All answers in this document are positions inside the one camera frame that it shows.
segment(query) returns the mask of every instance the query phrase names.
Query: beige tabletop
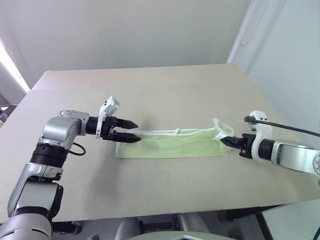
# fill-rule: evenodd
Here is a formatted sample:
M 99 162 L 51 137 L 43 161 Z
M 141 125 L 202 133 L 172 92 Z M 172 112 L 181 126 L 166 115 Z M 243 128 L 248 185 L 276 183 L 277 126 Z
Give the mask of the beige tabletop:
M 231 64 L 46 72 L 0 128 L 0 222 L 46 122 L 61 110 L 97 116 L 113 95 L 115 117 L 140 130 L 209 128 L 219 118 L 236 136 L 250 133 L 254 110 L 285 124 Z M 294 140 L 274 128 L 274 138 Z M 88 220 L 288 204 L 320 198 L 318 178 L 239 156 L 118 159 L 116 143 L 78 136 L 84 156 L 69 154 L 55 221 Z

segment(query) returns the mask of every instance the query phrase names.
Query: black cable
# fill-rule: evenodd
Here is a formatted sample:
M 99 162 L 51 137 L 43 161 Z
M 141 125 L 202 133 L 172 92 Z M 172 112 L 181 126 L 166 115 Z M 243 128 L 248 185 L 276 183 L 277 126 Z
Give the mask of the black cable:
M 313 237 L 313 240 L 318 240 L 318 237 L 320 235 L 320 227 L 318 228 L 318 230 L 316 231 L 314 237 Z
M 76 156 L 83 156 L 83 155 L 86 154 L 86 149 L 83 146 L 81 146 L 79 143 L 75 143 L 74 142 L 73 145 L 76 145 L 79 148 L 81 148 L 83 150 L 83 152 L 78 153 L 78 152 L 74 152 L 74 151 L 69 151 L 70 154 L 73 154 L 73 155 L 76 155 Z
M 282 129 L 288 129 L 288 130 L 292 130 L 292 131 L 296 131 L 296 132 L 300 132 L 300 133 L 304 133 L 304 134 L 310 134 L 310 135 L 313 135 L 313 136 L 316 136 L 316 137 L 320 137 L 320 133 L 317 133 L 317 132 L 314 132 L 314 131 L 308 131 L 308 130 L 304 130 L 304 129 L 301 129 L 301 128 L 281 125 L 281 124 L 277 124 L 277 123 L 269 122 L 269 121 L 260 121 L 260 120 L 256 120 L 253 116 L 245 117 L 244 121 L 247 122 L 247 123 L 251 123 L 251 124 L 265 124 L 265 125 L 270 125 L 270 126 L 274 126 L 274 127 L 278 127 L 278 128 L 282 128 Z

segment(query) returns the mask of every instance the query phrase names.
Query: green face mask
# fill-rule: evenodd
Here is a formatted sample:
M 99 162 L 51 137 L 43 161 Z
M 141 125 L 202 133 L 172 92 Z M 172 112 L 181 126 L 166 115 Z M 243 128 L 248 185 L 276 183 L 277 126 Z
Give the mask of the green face mask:
M 230 148 L 220 139 L 233 136 L 234 131 L 221 125 L 216 118 L 208 129 L 130 130 L 142 138 L 135 143 L 118 142 L 115 156 L 131 159 L 167 159 L 187 157 L 227 156 Z

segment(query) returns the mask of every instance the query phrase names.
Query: floor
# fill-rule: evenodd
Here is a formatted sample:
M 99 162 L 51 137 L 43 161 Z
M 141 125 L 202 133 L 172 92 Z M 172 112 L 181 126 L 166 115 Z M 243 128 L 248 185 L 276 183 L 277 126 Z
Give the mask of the floor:
M 221 222 L 218 211 L 204 211 L 198 214 L 213 234 L 239 240 L 265 240 L 255 215 L 233 222 Z M 144 224 L 170 222 L 171 219 L 170 214 L 139 217 Z M 88 240 L 92 236 L 98 236 L 99 240 L 114 240 L 121 222 L 121 218 L 77 222 L 82 225 L 82 231 L 78 235 L 54 233 L 53 240 Z

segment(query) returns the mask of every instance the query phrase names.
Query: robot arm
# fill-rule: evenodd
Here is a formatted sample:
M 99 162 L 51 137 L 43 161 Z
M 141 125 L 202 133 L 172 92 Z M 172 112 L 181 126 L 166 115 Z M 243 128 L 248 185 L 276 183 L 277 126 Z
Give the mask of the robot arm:
M 227 146 L 240 149 L 240 156 L 259 162 L 270 161 L 282 168 L 320 176 L 320 150 L 294 141 L 271 140 L 272 127 L 263 124 L 269 121 L 262 111 L 253 111 L 244 121 L 249 123 L 252 131 L 256 131 L 256 135 L 244 133 L 242 138 L 228 136 L 221 140 Z
M 98 117 L 74 110 L 63 110 L 51 118 L 8 201 L 10 219 L 0 227 L 0 240 L 52 239 L 51 221 L 60 209 L 63 187 L 56 182 L 63 173 L 63 164 L 76 136 L 96 135 L 96 138 L 115 142 L 134 143 L 141 138 L 132 133 L 120 133 L 138 126 L 129 120 L 111 116 L 119 108 L 112 96 L 100 108 Z

